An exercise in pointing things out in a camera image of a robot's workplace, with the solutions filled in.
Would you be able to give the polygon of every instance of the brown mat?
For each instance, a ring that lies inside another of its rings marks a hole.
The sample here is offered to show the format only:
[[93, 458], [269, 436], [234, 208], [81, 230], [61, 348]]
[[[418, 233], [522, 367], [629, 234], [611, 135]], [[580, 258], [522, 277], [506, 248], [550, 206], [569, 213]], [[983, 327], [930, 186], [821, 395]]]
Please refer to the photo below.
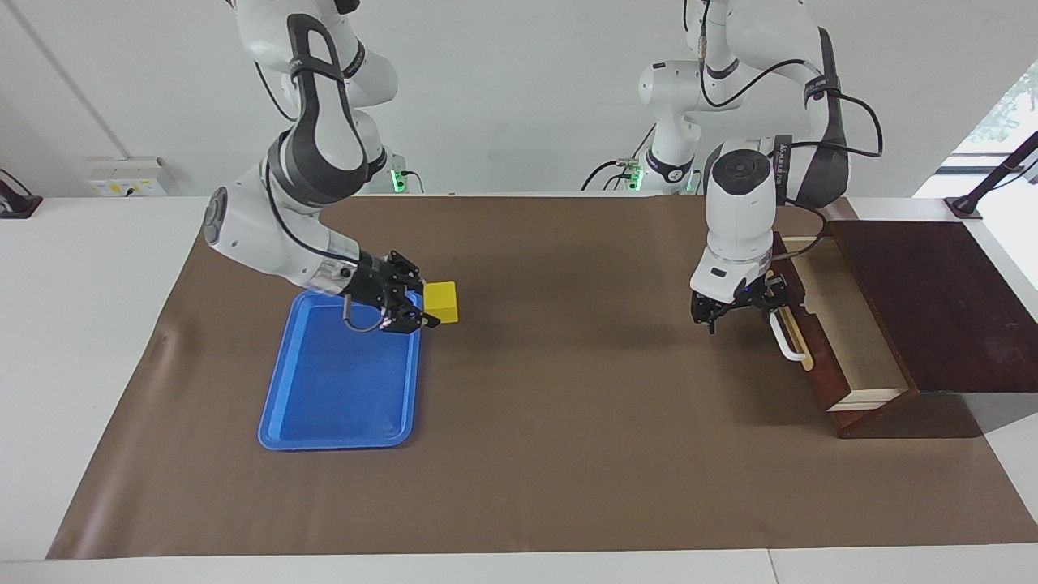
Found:
[[358, 198], [325, 220], [458, 281], [411, 439], [264, 450], [299, 290], [197, 243], [49, 557], [1038, 540], [984, 440], [840, 441], [758, 314], [691, 325], [702, 198]]

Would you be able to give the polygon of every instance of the blue tray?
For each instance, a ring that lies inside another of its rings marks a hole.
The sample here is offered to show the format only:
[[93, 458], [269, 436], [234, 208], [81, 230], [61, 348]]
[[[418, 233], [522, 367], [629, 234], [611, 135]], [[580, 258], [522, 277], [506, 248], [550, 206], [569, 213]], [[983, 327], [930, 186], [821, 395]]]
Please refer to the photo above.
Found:
[[[421, 307], [420, 297], [408, 297]], [[379, 316], [371, 307], [352, 310], [361, 329]], [[289, 313], [260, 443], [269, 450], [342, 450], [407, 440], [419, 335], [354, 333], [343, 324], [342, 298], [303, 291]]]

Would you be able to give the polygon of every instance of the yellow cube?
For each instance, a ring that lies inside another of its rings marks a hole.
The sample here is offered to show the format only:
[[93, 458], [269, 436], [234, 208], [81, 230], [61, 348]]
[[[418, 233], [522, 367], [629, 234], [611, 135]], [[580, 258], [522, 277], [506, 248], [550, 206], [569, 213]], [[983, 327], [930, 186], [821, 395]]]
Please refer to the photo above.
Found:
[[426, 284], [425, 311], [443, 325], [458, 323], [458, 286], [454, 281], [433, 281]]

